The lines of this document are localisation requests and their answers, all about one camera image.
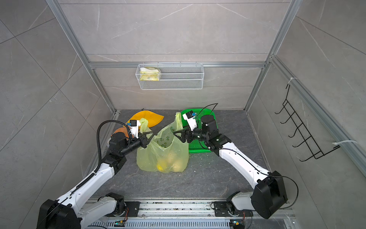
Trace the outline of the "yellow-green plastic bag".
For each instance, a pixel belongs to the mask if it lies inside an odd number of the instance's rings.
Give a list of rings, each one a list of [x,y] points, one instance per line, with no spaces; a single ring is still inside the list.
[[[183,130],[181,113],[175,114],[175,120],[158,132],[147,148],[137,149],[136,162],[139,169],[147,172],[160,171],[170,173],[167,163],[169,157],[183,157],[189,160],[189,144],[181,142],[173,135],[174,131]]]

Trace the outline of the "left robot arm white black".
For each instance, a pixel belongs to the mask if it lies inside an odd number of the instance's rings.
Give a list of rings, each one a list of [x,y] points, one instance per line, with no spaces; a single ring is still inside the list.
[[[38,229],[84,229],[98,219],[107,216],[122,216],[128,212],[124,197],[109,193],[97,202],[85,206],[89,198],[126,162],[126,155],[142,147],[146,148],[153,137],[152,132],[139,134],[131,139],[123,133],[113,134],[117,149],[109,151],[96,172],[91,172],[70,191],[56,200],[45,201],[39,211]]]

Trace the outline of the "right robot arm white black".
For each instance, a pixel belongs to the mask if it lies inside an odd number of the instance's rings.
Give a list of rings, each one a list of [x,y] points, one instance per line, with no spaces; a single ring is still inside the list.
[[[216,155],[230,163],[251,185],[253,191],[236,192],[226,201],[228,213],[251,210],[262,218],[269,219],[288,200],[283,177],[276,171],[270,172],[256,164],[226,135],[220,133],[213,115],[204,115],[200,126],[196,121],[196,113],[190,111],[183,114],[187,125],[173,134],[183,143],[197,140]]]

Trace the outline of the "pear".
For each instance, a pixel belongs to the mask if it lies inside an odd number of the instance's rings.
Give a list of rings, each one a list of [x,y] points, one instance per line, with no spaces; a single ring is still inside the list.
[[[183,157],[169,157],[167,163],[170,171],[172,172],[183,172],[188,164],[188,158]]]

